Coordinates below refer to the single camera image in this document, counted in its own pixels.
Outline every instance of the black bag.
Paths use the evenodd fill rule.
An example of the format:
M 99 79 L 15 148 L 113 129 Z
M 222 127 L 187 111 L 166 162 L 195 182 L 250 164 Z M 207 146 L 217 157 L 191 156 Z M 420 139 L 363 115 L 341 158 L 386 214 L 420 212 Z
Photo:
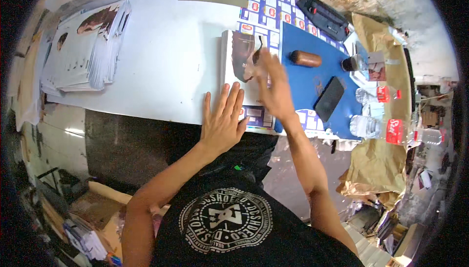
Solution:
M 335 9 L 320 0 L 298 0 L 296 2 L 306 17 L 336 41 L 345 41 L 350 33 L 349 22 Z

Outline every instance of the wall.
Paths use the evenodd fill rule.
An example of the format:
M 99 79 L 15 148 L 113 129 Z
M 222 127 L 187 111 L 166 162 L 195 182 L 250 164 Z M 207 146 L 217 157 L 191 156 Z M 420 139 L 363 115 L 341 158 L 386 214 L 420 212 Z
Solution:
M 322 0 L 340 12 L 357 12 L 402 28 L 409 34 L 408 48 L 417 82 L 424 75 L 458 80 L 454 49 L 431 0 Z

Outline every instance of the smartphone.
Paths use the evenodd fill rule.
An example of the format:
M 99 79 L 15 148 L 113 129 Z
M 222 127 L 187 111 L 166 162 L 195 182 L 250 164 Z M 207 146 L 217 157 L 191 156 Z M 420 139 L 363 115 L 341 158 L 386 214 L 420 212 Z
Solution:
M 333 76 L 313 106 L 322 122 L 329 120 L 343 94 L 344 87 L 337 76 Z

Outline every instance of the blue folder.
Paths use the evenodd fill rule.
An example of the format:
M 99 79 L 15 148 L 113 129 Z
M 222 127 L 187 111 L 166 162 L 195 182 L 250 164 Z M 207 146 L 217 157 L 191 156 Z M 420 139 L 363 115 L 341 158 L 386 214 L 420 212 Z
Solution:
M 345 91 L 329 121 L 324 123 L 324 129 L 330 128 L 342 139 L 360 140 L 350 133 L 349 127 L 350 119 L 354 115 L 361 115 L 362 105 L 355 99 L 358 86 L 349 77 L 349 73 L 344 72 L 341 67 L 341 61 L 348 58 L 348 55 L 330 43 L 289 23 L 284 22 L 282 28 L 280 60 L 288 74 L 295 110 L 313 109 L 325 86 L 333 76 L 337 76 Z M 289 56 L 295 50 L 318 54 L 321 56 L 322 64 L 319 67 L 294 65 Z M 276 132 L 282 132 L 280 121 L 275 122 L 274 129 Z

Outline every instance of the person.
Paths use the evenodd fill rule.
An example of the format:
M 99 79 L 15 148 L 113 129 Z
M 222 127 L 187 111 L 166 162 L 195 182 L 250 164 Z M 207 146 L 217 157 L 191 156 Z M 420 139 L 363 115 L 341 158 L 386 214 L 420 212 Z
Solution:
M 261 49 L 256 78 L 263 104 L 287 132 L 311 227 L 265 193 L 247 168 L 197 174 L 233 150 L 246 130 L 247 120 L 238 122 L 244 91 L 238 82 L 231 91 L 225 84 L 214 110 L 211 94 L 204 98 L 200 140 L 127 204 L 124 266 L 362 266 L 329 196 L 325 169 L 295 113 L 284 68 L 267 49 Z M 168 203 L 155 238 L 152 213 Z
M 262 45 L 262 36 L 233 31 L 231 63 L 234 76 L 241 82 L 246 83 L 254 78 L 254 65 L 258 60 L 257 51 Z

